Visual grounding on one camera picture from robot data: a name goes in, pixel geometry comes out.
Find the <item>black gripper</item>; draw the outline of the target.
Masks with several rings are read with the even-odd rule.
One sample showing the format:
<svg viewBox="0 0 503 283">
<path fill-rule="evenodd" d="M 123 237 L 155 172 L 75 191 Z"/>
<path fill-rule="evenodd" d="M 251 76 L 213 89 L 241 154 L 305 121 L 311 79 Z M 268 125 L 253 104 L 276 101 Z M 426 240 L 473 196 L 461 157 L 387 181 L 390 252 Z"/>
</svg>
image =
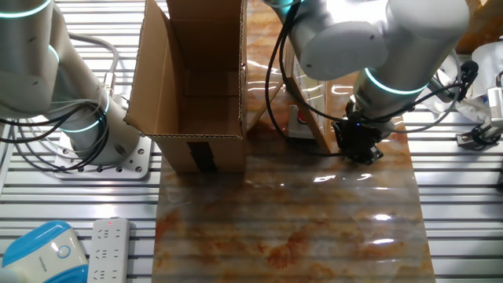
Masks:
<svg viewBox="0 0 503 283">
<path fill-rule="evenodd" d="M 332 123 L 340 153 L 355 164 L 371 165 L 384 154 L 376 147 L 382 132 L 357 119 L 338 119 Z"/>
</svg>

